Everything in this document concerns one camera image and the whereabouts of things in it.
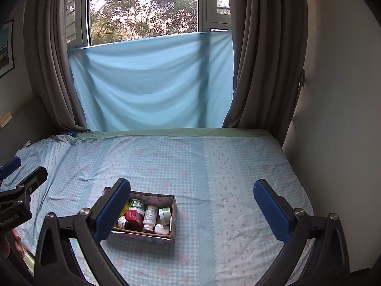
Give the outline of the person's left hand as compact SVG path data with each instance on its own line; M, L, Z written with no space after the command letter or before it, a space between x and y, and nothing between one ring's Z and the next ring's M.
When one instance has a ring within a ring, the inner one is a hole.
M16 249L19 256L21 256L21 258L24 258L25 251L23 248L23 244L21 242L21 236L19 235L19 232L16 229L12 229L10 231L10 234L12 235L12 238L13 238L12 244L9 243L8 239L5 236L1 236L1 240L0 240L1 256L3 256L4 258L8 258L11 252L11 246L13 246Z

